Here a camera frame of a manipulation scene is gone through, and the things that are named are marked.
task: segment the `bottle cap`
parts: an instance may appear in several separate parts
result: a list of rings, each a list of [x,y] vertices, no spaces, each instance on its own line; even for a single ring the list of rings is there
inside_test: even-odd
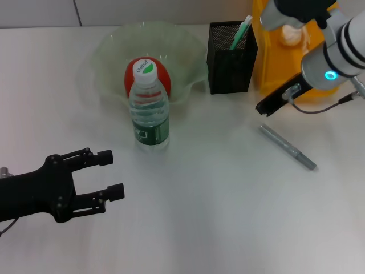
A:
[[[157,80],[157,66],[149,59],[138,60],[133,65],[135,83],[141,87],[149,87]]]

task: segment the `yellow container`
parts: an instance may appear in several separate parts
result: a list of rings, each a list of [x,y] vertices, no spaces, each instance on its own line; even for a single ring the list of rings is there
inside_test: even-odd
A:
[[[301,61],[304,56],[303,42],[297,46],[285,46],[281,42],[282,29],[266,31],[260,23],[260,16],[269,0],[254,0],[252,26],[258,45],[257,59],[254,68],[254,81],[260,93],[269,95],[293,76],[301,72]],[[307,49],[311,51],[322,43],[325,38],[315,21],[306,25],[310,43]],[[313,89],[301,96],[302,99],[313,101],[332,95],[338,90],[320,91]]]

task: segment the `glass bowl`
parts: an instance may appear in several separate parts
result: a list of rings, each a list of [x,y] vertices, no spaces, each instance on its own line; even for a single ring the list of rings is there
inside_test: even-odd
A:
[[[186,100],[194,83],[208,77],[206,47],[182,27],[166,22],[125,25],[104,39],[92,57],[95,80],[102,95],[128,104],[124,74],[130,61],[154,57],[171,79],[170,103]]]

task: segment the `plastic water bottle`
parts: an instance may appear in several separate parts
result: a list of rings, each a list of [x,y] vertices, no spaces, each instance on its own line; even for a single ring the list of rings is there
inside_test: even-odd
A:
[[[156,64],[141,59],[133,65],[129,110],[135,137],[143,148],[159,150],[169,142],[169,101],[157,77]]]

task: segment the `pen holder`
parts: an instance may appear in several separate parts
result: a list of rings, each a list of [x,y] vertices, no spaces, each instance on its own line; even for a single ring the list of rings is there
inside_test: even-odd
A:
[[[235,50],[229,50],[242,21],[210,23],[208,81],[211,94],[247,92],[257,55],[252,26]]]

